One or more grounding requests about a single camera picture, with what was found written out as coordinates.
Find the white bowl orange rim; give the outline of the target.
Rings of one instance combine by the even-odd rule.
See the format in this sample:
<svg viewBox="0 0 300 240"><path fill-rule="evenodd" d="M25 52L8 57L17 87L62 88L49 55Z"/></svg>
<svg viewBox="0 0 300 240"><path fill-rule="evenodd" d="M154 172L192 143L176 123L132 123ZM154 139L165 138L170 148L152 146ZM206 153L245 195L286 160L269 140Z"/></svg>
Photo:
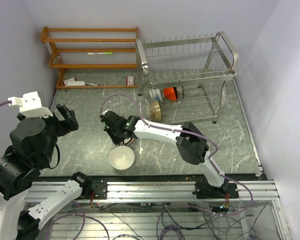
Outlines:
<svg viewBox="0 0 300 240"><path fill-rule="evenodd" d="M134 142L134 138L130 137L129 139L124 139L120 145L121 146L130 146Z"/></svg>

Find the plain white bowl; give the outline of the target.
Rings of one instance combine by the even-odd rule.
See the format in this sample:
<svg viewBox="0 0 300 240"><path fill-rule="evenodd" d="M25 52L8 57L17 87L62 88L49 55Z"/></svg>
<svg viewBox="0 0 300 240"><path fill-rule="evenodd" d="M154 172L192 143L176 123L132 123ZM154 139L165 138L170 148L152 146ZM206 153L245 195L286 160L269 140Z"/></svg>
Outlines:
<svg viewBox="0 0 300 240"><path fill-rule="evenodd" d="M117 146L111 151L109 162L117 170L127 170L135 163L135 153L128 146Z"/></svg>

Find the black bowl beige flower exterior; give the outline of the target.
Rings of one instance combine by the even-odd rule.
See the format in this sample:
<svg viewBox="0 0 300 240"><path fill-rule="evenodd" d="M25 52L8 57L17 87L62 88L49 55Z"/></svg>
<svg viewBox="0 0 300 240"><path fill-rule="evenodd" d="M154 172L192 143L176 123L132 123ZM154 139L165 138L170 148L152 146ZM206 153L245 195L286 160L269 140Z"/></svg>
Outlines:
<svg viewBox="0 0 300 240"><path fill-rule="evenodd" d="M163 118L162 118L160 102L158 100L152 101L149 105L149 108L150 108L150 118L153 121L161 122Z"/></svg>

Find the blue floral bowl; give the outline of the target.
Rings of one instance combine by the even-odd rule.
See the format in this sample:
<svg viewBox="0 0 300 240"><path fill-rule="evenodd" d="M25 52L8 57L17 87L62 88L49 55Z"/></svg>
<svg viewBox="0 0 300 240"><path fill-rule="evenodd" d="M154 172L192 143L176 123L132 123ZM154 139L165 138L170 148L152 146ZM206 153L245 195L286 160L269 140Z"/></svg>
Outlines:
<svg viewBox="0 0 300 240"><path fill-rule="evenodd" d="M149 90L149 95L150 97L155 100L155 101L158 101L159 103L163 103L163 97L161 95L161 91L160 89L150 89Z"/></svg>

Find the orange plastic bowl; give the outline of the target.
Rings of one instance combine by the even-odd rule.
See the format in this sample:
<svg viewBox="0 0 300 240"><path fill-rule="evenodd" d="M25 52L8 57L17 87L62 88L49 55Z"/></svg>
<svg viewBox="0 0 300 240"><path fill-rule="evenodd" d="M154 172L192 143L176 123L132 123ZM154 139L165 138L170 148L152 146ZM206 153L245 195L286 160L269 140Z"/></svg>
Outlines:
<svg viewBox="0 0 300 240"><path fill-rule="evenodd" d="M176 87L166 87L162 90L163 95L169 101L176 101L178 98L177 88Z"/></svg>

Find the beige interior dark bowl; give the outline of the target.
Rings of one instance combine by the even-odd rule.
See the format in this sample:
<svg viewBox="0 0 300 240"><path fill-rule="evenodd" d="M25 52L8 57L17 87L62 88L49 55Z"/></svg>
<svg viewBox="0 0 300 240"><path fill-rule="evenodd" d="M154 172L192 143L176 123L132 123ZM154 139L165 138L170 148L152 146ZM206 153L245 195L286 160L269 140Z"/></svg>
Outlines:
<svg viewBox="0 0 300 240"><path fill-rule="evenodd" d="M177 86L176 87L176 99L178 101L183 100L185 97L184 87L183 86Z"/></svg>

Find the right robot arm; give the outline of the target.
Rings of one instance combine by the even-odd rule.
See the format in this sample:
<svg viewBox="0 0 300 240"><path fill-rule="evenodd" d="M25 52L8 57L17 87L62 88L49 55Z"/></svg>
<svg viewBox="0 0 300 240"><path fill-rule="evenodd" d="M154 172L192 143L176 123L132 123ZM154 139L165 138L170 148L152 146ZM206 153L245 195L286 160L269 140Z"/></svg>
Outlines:
<svg viewBox="0 0 300 240"><path fill-rule="evenodd" d="M193 123L167 125L134 115L126 119L111 110L103 112L100 120L115 145L130 139L150 139L175 145L181 158L188 164L199 166L206 179L203 189L196 193L198 197L221 199L229 196L229 180L213 160L208 139Z"/></svg>

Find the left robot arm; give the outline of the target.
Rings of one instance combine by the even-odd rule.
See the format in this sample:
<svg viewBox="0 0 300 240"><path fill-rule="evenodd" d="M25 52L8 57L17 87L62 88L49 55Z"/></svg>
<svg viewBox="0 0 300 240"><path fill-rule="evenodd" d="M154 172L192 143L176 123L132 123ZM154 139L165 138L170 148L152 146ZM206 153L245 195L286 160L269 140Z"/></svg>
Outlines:
<svg viewBox="0 0 300 240"><path fill-rule="evenodd" d="M54 194L29 210L23 202L41 170L51 168L54 151L59 151L58 137L76 131L75 111L57 105L63 116L53 112L26 116L19 113L19 123L10 133L12 144L0 157L0 240L34 240L43 226L63 207L76 199L89 199L95 193L92 179L76 172Z"/></svg>

